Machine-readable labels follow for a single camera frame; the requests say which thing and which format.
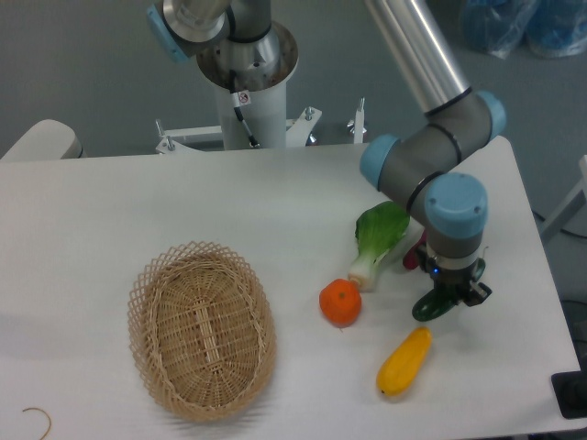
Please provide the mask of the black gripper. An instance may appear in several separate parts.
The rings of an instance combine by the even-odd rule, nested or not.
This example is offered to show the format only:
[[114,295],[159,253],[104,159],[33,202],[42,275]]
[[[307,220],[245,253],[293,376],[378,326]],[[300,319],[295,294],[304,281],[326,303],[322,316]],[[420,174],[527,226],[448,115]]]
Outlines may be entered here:
[[474,281],[479,265],[479,258],[466,258],[458,262],[454,258],[441,260],[427,254],[426,245],[414,246],[412,249],[413,266],[427,273],[433,281],[433,288],[426,297],[450,295],[463,298],[468,306],[481,305],[493,293],[492,289],[482,282]]

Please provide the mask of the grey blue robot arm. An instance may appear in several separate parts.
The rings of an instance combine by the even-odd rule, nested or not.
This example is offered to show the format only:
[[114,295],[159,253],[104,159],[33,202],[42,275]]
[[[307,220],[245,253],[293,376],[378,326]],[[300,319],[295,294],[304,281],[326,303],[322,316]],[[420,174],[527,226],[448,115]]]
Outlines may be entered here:
[[[501,133],[504,107],[470,88],[424,2],[370,1],[367,7],[426,125],[407,139],[375,138],[360,172],[426,231],[415,255],[434,286],[419,306],[481,304],[491,292],[481,281],[479,257],[487,194],[455,169]],[[293,137],[284,86],[298,52],[289,31],[272,19],[269,2],[160,1],[147,19],[170,58],[196,61],[215,86],[226,149],[282,148]]]

